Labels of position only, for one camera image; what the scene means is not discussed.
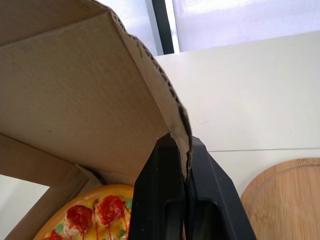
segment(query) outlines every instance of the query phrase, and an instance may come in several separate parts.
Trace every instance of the white surface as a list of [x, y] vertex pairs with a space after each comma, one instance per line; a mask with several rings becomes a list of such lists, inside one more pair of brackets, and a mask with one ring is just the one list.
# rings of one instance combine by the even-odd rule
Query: white surface
[[0, 240], [5, 239], [48, 188], [0, 175]]
[[320, 30], [319, 0], [173, 0], [181, 52]]
[[320, 32], [156, 57], [208, 151], [320, 147]]

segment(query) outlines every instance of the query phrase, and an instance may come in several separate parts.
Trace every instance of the white table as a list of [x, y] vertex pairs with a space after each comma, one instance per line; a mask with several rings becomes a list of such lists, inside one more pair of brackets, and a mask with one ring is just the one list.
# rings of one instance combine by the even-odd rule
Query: white table
[[274, 164], [320, 157], [320, 32], [156, 59], [239, 195]]

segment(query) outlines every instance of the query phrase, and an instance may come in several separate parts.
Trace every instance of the corrugated cardboard edge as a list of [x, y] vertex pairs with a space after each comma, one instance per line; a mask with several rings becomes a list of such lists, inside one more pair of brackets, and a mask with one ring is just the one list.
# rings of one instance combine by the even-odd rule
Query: corrugated cardboard edge
[[180, 102], [165, 71], [148, 48], [136, 36], [129, 34], [118, 15], [111, 8], [108, 9], [124, 44], [148, 86], [179, 148], [182, 173], [186, 180], [189, 176], [192, 162], [192, 131], [187, 111]]

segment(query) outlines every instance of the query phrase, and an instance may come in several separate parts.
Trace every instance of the box lid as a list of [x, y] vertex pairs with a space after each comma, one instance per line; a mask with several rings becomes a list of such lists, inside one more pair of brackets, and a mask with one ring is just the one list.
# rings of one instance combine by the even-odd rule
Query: box lid
[[[156, 140], [170, 132], [187, 176], [186, 110], [150, 51], [110, 8], [91, 0], [10, 0], [0, 9], [2, 135], [53, 155], [47, 162], [136, 178]], [[4, 150], [0, 159], [0, 174], [52, 182], [45, 179], [52, 162], [37, 165], [44, 174], [36, 176], [26, 166], [39, 159], [11, 164]]]

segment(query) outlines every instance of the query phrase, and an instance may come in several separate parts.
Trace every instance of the pizza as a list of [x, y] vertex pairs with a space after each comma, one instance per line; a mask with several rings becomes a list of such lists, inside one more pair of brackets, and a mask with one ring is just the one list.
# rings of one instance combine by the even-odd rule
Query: pizza
[[133, 186], [106, 185], [61, 208], [34, 240], [126, 240]]

